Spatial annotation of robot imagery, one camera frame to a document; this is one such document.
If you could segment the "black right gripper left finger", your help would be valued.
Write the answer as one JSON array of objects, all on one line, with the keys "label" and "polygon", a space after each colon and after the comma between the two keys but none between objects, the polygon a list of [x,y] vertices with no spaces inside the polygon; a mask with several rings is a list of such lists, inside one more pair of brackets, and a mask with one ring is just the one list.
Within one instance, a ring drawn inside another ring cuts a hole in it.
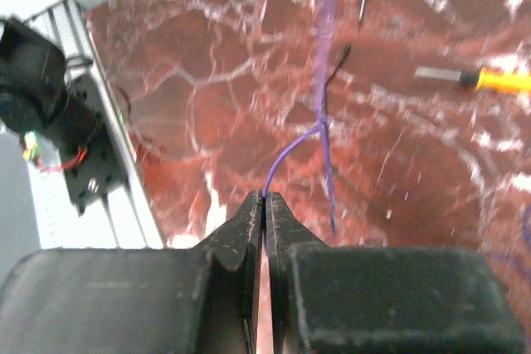
[{"label": "black right gripper left finger", "polygon": [[189,249],[54,249],[1,287],[4,353],[252,353],[263,202]]}]

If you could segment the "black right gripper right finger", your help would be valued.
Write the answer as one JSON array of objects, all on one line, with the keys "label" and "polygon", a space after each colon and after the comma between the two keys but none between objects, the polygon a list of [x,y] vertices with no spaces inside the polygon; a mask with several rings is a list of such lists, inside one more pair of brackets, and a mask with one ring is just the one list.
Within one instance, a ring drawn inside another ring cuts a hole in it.
[{"label": "black right gripper right finger", "polygon": [[522,353],[485,258],[459,247],[331,247],[265,200],[277,353]]}]

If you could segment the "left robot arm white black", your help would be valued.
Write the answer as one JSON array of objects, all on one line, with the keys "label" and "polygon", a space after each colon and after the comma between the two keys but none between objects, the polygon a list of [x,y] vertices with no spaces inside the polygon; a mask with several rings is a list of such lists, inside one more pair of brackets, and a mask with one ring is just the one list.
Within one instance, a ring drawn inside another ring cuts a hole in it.
[{"label": "left robot arm white black", "polygon": [[66,58],[15,17],[1,27],[1,121],[15,133],[41,131],[66,102]]}]

